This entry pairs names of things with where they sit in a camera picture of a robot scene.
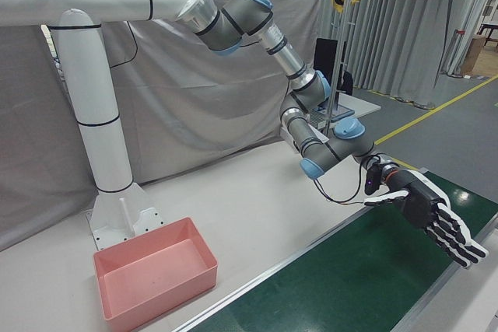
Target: pink plastic bin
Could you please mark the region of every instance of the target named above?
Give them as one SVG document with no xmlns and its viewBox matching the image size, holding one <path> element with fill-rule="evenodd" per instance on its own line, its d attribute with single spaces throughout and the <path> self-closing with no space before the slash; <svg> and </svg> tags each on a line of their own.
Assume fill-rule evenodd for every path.
<svg viewBox="0 0 498 332">
<path fill-rule="evenodd" d="M 93 255 L 103 316 L 131 330 L 216 285 L 218 264 L 190 218 Z"/>
</svg>

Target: gray fabric backdrop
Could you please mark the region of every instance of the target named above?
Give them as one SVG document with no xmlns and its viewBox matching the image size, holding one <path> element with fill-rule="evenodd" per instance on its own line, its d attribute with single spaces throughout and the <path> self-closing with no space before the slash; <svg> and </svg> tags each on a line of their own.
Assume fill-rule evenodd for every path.
<svg viewBox="0 0 498 332">
<path fill-rule="evenodd" d="M 272 1 L 275 21 L 311 63 L 320 0 Z M 136 59 L 112 69 L 112 75 L 139 183 L 182 173 L 278 134 L 287 80 L 260 46 L 221 58 L 177 24 L 135 22 L 132 29 Z M 126 23 L 104 25 L 103 36 L 111 65 L 133 55 Z M 96 189 L 40 28 L 1 28 L 0 41 L 2 250 L 91 207 Z"/>
</svg>

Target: silver metal tube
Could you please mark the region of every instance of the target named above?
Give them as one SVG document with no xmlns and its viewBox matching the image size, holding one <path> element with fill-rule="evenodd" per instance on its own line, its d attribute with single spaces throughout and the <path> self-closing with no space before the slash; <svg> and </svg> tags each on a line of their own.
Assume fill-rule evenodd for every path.
<svg viewBox="0 0 498 332">
<path fill-rule="evenodd" d="M 293 49 L 293 46 L 287 44 L 282 50 L 272 55 L 282 67 L 286 75 L 297 73 L 304 65 L 304 61 Z"/>
<path fill-rule="evenodd" d="M 218 7 L 216 7 L 214 0 L 199 0 L 194 8 L 180 15 L 178 22 L 197 33 L 211 24 L 217 12 Z"/>
<path fill-rule="evenodd" d="M 338 103 L 335 100 L 335 93 L 337 92 L 337 81 L 339 79 L 339 72 L 341 71 L 342 64 L 342 52 L 344 51 L 344 42 L 348 36 L 348 27 L 349 27 L 349 17 L 351 13 L 351 0 L 344 0 L 344 5 L 342 7 L 341 20 L 338 30 L 338 42 L 337 48 L 335 50 L 335 60 L 334 60 L 334 70 L 332 71 L 332 78 L 330 82 L 330 86 L 332 88 L 331 95 L 328 99 L 326 117 L 327 123 L 325 124 L 325 135 L 328 136 L 328 132 L 330 131 L 330 123 L 332 114 L 334 111 L 338 109 Z"/>
<path fill-rule="evenodd" d="M 261 46 L 268 51 L 282 42 L 284 35 L 272 21 L 262 31 L 256 33 L 256 37 L 259 39 Z M 277 60 L 286 75 L 296 74 L 304 66 L 303 59 L 294 51 L 290 43 L 287 43 L 282 50 L 272 56 Z"/>
</svg>

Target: white robot link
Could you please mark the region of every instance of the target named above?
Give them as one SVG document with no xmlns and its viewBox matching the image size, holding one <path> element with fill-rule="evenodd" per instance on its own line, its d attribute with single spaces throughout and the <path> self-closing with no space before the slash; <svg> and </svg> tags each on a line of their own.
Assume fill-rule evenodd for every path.
<svg viewBox="0 0 498 332">
<path fill-rule="evenodd" d="M 89 52 L 85 59 L 81 59 L 80 56 L 80 61 L 76 65 L 71 63 L 73 51 L 77 49 L 75 45 L 81 43 L 78 54 L 89 48 L 85 46 L 90 44 L 91 31 L 100 28 L 101 22 L 168 19 L 185 25 L 211 51 L 220 55 L 233 53 L 240 46 L 244 34 L 258 39 L 259 44 L 279 63 L 290 81 L 291 90 L 283 100 L 280 118 L 303 157 L 300 166 L 309 178 L 317 180 L 345 157 L 352 155 L 360 166 L 366 169 L 366 194 L 372 194 L 381 184 L 389 187 L 388 194 L 367 198 L 365 204 L 394 202 L 412 225 L 422 229 L 462 267 L 478 263 L 488 254 L 486 249 L 472 240 L 468 227 L 451 210 L 447 195 L 421 173 L 401 169 L 388 156 L 377 152 L 373 140 L 357 119 L 346 118 L 339 121 L 327 142 L 321 141 L 316 136 L 307 123 L 306 114 L 330 96 L 330 85 L 319 71 L 305 64 L 276 26 L 270 0 L 229 0 L 221 9 L 218 9 L 213 0 L 2 0 L 0 2 L 5 6 L 0 16 L 0 26 L 46 23 L 52 25 L 52 32 L 60 30 L 59 33 L 65 33 L 64 37 L 57 35 L 59 52 L 64 54 L 61 56 L 61 63 L 64 69 L 68 69 L 66 78 L 69 92 L 72 95 L 75 114 L 101 200 L 110 200 L 111 195 L 117 192 L 126 194 L 130 191 L 131 196 L 131 189 L 133 187 L 136 189 L 138 186 L 133 183 L 120 132 L 121 126 L 106 132 L 109 133 L 108 138 L 104 135 L 104 128 L 115 124 L 119 118 L 114 97 L 109 99 L 114 108 L 113 113 L 107 113 L 109 110 L 106 108 L 109 106 L 106 107 L 106 103 L 101 102 L 104 95 L 110 95 L 109 92 L 112 92 L 112 82 L 108 72 L 103 73 L 106 77 L 107 93 L 102 92 L 101 79 L 98 86 L 93 87 L 97 91 L 94 101 L 88 100 L 89 91 L 92 89 L 88 87 L 88 82 L 92 82 L 92 77 L 88 77 L 84 93 L 81 93 L 83 89 L 81 82 L 78 82 L 81 80 L 80 75 L 89 73 L 84 70 L 72 72 L 73 68 L 77 68 L 76 65 L 82 64 L 82 60 L 89 60 L 93 70 L 102 61 L 107 63 L 103 45 L 98 46 L 100 49 L 98 53 Z M 22 2 L 28 4 L 20 8 L 19 4 Z M 83 39 L 79 39 L 78 35 L 83 35 L 82 30 L 85 35 Z M 96 45 L 100 43 L 97 38 L 98 36 L 94 38 Z M 85 99 L 84 102 L 79 102 L 73 97 L 78 95 Z M 102 107 L 97 109 L 84 107 L 88 102 Z M 95 118 L 95 113 L 100 112 L 102 117 Z M 90 132 L 87 127 L 88 122 L 93 126 L 90 128 L 101 128 L 98 137 Z M 103 154 L 109 144 L 117 147 L 116 144 L 121 143 L 124 151 L 116 152 L 111 149 L 107 154 Z M 116 181 L 116 173 L 108 175 L 107 169 L 115 171 L 120 168 L 124 168 L 120 173 L 125 175 L 123 180 Z"/>
</svg>

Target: white pipe support column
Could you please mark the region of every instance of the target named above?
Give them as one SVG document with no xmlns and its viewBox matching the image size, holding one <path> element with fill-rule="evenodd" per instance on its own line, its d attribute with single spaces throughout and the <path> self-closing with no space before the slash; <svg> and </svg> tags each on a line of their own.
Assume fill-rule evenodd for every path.
<svg viewBox="0 0 498 332">
<path fill-rule="evenodd" d="M 133 183 L 100 24 L 69 9 L 50 29 L 99 190 L 89 220 L 97 247 L 160 227 L 163 219 Z"/>
</svg>

